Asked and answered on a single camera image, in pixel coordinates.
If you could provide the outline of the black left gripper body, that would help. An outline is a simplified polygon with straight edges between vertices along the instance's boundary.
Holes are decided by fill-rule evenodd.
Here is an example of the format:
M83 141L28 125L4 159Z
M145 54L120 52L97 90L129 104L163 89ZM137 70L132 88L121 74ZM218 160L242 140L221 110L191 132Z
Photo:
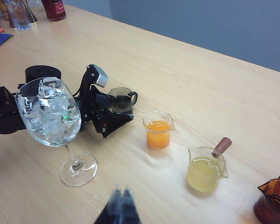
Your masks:
M81 129L83 129L83 124L92 121L94 113L100 110L98 105L91 99L92 84L103 87L103 70L100 67L86 67L86 72L82 77L80 87L74 94L79 94L74 99L81 114Z

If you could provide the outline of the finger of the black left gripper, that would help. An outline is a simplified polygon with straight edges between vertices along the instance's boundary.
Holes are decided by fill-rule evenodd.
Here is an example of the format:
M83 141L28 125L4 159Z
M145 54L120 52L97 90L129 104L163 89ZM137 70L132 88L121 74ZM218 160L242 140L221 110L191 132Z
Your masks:
M112 113L109 109L103 109L94 113L92 122L96 132L102 134L103 138L107 138L133 118L133 114Z
M98 105L99 109L110 108L110 101L107 94L102 93L95 85L91 85L91 99Z

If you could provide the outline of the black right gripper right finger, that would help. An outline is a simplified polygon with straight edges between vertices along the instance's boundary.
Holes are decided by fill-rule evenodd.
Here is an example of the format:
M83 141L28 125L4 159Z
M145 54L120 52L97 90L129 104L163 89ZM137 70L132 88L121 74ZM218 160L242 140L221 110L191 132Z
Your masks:
M130 189L125 189L121 197L119 223L140 224L140 217Z

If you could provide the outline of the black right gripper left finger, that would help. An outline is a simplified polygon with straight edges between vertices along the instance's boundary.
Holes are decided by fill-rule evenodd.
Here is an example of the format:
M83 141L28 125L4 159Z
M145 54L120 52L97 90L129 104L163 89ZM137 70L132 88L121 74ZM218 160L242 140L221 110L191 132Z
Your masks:
M96 219L96 224L118 224L121 213L121 190L116 188Z

